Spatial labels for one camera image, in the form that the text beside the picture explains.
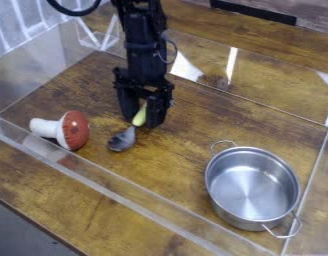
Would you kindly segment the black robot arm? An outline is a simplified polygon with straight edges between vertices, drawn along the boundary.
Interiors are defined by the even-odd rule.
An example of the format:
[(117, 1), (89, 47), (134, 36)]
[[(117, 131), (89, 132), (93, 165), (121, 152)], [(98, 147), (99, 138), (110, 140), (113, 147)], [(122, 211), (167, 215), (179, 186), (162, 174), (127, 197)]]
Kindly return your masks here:
[(115, 67), (114, 89), (121, 113), (127, 122), (139, 110), (139, 100), (146, 103), (145, 126), (163, 123), (171, 103), (173, 84), (165, 79), (166, 17), (159, 0), (111, 0), (125, 34), (125, 68)]

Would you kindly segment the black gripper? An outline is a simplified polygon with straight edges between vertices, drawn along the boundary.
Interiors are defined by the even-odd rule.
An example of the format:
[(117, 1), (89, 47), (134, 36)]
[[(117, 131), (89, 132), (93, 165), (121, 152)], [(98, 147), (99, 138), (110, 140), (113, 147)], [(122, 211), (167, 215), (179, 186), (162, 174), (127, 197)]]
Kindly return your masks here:
[(173, 85), (165, 79), (166, 43), (126, 43), (126, 67), (115, 67), (114, 89), (122, 116), (131, 121), (139, 109), (138, 98), (146, 99), (145, 125), (155, 128), (165, 121)]

